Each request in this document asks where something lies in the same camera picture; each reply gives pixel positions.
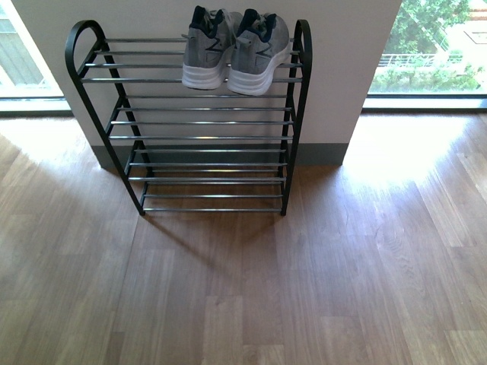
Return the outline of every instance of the green foliage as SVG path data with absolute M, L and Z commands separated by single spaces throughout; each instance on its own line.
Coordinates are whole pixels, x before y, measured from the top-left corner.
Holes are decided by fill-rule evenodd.
M 370 93 L 450 93 L 475 91 L 480 85 L 475 76 L 483 68 L 467 65 L 459 75 L 447 65 L 436 68 L 423 68 L 421 62 L 412 67 L 391 67 L 384 73 L 377 73 L 371 85 Z
M 441 30 L 469 17 L 469 0 L 403 0 L 384 53 L 435 53 Z

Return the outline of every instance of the white sneaker sole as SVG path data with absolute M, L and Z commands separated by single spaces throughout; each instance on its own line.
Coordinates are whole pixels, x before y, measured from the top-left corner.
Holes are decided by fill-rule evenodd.
M 193 67 L 183 63 L 183 85 L 192 89 L 213 90 L 225 79 L 227 60 L 233 47 L 228 47 L 221 55 L 220 62 L 213 68 Z
M 227 87 L 229 90 L 245 95 L 263 95 L 270 88 L 274 71 L 288 57 L 291 47 L 287 46 L 281 52 L 276 53 L 262 74 L 254 75 L 230 68 Z

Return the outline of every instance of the sunlight on floor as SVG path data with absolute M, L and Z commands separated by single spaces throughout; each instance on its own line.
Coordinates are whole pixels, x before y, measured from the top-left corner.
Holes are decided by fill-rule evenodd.
M 372 185 L 422 180 L 453 147 L 468 121 L 467 116 L 361 116 L 343 166 Z
M 35 164 L 56 172 L 56 166 L 79 158 L 87 141 L 74 118 L 0 119 L 0 135 Z

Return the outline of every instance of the pair of sneakers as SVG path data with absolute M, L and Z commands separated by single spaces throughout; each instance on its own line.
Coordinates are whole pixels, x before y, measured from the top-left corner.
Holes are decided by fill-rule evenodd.
M 189 25 L 183 61 L 183 84 L 193 89 L 216 89 L 231 68 L 227 87 L 246 95 L 262 95 L 274 70 L 289 55 L 289 31 L 276 14 L 245 14 L 196 6 Z

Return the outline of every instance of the tree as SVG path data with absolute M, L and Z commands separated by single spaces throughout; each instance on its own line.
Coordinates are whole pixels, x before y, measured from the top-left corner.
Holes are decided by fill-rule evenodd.
M 441 29 L 468 18 L 469 0 L 403 0 L 384 53 L 435 53 Z

